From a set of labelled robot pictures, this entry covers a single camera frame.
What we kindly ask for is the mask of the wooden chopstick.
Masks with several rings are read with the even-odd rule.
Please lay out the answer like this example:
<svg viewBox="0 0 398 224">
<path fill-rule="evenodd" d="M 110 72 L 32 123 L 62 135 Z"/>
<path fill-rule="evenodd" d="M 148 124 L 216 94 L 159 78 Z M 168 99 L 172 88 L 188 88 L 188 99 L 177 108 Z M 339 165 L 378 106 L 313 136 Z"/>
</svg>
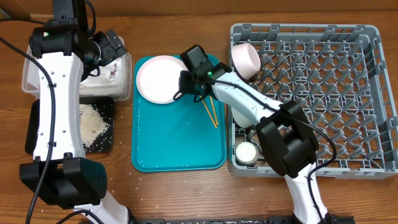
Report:
<svg viewBox="0 0 398 224">
<path fill-rule="evenodd" d="M 210 118 L 210 120 L 211 120 L 211 122 L 212 122 L 214 128 L 217 129 L 218 126 L 217 126 L 217 124 L 215 123 L 215 120 L 214 120 L 214 118 L 212 117 L 212 115 L 211 115 L 211 113 L 210 113 L 210 111 L 209 111 L 209 109 L 208 109 L 208 107 L 207 107 L 205 101 L 204 101 L 204 100 L 201 100 L 201 102 L 203 103 L 203 106 L 204 106 L 204 108 L 205 108 L 205 110 L 206 110 L 206 112 L 207 112 L 207 114 L 208 114 L 208 116 L 209 116 L 209 118 Z"/>
<path fill-rule="evenodd" d="M 213 98 L 211 96 L 209 96 L 209 99 L 210 99 L 210 104 L 211 104 L 211 108 L 212 108 L 212 112 L 213 112 L 213 116 L 214 116 L 215 125 L 216 125 L 216 127 L 218 127 L 218 117 L 216 114 Z"/>
</svg>

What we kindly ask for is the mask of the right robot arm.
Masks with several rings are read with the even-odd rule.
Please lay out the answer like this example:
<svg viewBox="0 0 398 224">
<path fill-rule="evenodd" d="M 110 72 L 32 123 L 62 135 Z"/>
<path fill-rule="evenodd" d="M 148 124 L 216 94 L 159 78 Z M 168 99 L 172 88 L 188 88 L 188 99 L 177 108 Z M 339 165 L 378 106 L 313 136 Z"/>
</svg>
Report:
<svg viewBox="0 0 398 224">
<path fill-rule="evenodd" d="M 294 202 L 294 217 L 299 223 L 332 223 L 324 206 L 315 173 L 331 164 L 336 156 L 317 164 L 319 148 L 316 133 L 331 139 L 312 126 L 303 108 L 294 100 L 282 103 L 268 98 L 246 83 L 261 69 L 257 50 L 251 44 L 235 45 L 233 66 L 213 65 L 200 45 L 180 54 L 186 70 L 181 71 L 174 99 L 193 95 L 194 101 L 206 96 L 229 105 L 250 125 L 255 126 L 261 154 L 268 165 L 288 185 Z"/>
</svg>

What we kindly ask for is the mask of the pink bowl with rice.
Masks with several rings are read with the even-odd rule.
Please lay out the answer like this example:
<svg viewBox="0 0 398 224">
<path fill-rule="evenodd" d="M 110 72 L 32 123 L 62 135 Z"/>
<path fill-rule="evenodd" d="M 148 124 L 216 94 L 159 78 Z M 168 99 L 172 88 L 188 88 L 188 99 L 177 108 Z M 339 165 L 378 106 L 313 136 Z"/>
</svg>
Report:
<svg viewBox="0 0 398 224">
<path fill-rule="evenodd" d="M 249 43 L 235 45 L 231 49 L 231 58 L 237 73 L 248 80 L 261 69 L 259 54 Z"/>
</svg>

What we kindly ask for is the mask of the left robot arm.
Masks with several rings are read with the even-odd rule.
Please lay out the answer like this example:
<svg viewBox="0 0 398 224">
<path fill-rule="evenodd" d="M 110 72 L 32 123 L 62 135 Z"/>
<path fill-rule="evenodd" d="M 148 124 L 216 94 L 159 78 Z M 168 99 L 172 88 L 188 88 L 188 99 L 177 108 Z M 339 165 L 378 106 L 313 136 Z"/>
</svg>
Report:
<svg viewBox="0 0 398 224">
<path fill-rule="evenodd" d="M 132 223 L 130 210 L 108 192 L 104 165 L 85 157 L 79 115 L 80 83 L 122 57 L 126 49 L 113 30 L 89 23 L 89 1 L 54 1 L 53 18 L 34 29 L 26 59 L 39 72 L 39 127 L 33 161 L 20 180 L 48 205 L 82 214 L 94 223 Z"/>
</svg>

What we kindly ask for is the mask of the pink round plate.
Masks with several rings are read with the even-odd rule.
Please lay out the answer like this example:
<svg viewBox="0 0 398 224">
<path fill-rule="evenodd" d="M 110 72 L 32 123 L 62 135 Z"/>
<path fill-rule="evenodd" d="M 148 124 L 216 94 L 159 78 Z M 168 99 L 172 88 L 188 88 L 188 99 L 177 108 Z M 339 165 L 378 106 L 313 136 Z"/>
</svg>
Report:
<svg viewBox="0 0 398 224">
<path fill-rule="evenodd" d="M 151 103 L 174 102 L 179 90 L 180 72 L 187 70 L 184 63 L 173 56 L 160 55 L 150 58 L 140 67 L 136 75 L 139 93 Z"/>
</svg>

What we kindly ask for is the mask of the grey-green bowl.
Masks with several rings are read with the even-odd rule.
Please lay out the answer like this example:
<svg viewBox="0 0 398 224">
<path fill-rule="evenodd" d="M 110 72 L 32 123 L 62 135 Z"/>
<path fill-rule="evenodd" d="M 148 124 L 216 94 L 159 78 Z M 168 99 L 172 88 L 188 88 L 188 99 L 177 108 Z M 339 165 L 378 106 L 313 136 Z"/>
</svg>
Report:
<svg viewBox="0 0 398 224">
<path fill-rule="evenodd" d="M 247 119 L 245 116 L 243 116 L 238 110 L 231 107 L 231 112 L 232 112 L 233 118 L 235 120 L 235 123 L 239 127 L 248 128 L 248 127 L 252 126 L 252 122 L 249 119 Z"/>
</svg>

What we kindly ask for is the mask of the small white cup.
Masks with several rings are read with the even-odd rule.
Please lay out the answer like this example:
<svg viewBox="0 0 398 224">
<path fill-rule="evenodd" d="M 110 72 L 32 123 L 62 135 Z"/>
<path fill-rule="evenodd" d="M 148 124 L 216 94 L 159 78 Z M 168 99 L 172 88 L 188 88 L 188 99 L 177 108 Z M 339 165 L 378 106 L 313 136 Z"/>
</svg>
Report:
<svg viewBox="0 0 398 224">
<path fill-rule="evenodd" d="M 241 166 L 252 166 L 259 158 L 257 147 L 251 142 L 241 142 L 235 149 L 236 162 Z"/>
</svg>

